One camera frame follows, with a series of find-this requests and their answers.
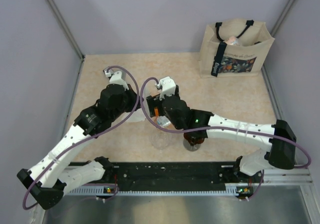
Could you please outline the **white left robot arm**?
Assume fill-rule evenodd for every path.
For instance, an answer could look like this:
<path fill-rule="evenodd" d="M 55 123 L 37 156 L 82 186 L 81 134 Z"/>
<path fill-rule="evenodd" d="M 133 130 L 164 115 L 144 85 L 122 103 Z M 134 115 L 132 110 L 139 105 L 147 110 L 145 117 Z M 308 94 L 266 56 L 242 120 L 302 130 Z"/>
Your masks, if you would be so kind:
<path fill-rule="evenodd" d="M 110 83 L 94 105 L 80 112 L 69 130 L 48 154 L 29 169 L 21 169 L 17 178 L 26 188 L 22 208 L 40 205 L 54 207 L 66 194 L 92 181 L 109 182 L 112 164 L 105 157 L 67 170 L 76 155 L 99 136 L 114 130 L 113 122 L 123 113 L 131 116 L 139 105 L 139 88 Z"/>

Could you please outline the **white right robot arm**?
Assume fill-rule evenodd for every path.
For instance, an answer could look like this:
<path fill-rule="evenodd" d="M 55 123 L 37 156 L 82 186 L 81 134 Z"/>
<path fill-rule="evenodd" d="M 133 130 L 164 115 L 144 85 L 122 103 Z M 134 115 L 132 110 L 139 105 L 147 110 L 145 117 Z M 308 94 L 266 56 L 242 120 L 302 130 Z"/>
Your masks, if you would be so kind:
<path fill-rule="evenodd" d="M 257 147 L 257 151 L 236 159 L 233 176 L 239 182 L 265 169 L 295 167 L 297 139 L 284 120 L 277 120 L 275 124 L 253 124 L 191 109 L 180 98 L 178 89 L 171 96 L 149 95 L 145 103 L 151 117 L 164 116 L 176 130 L 183 130 L 191 146 L 205 139 L 228 139 Z"/>

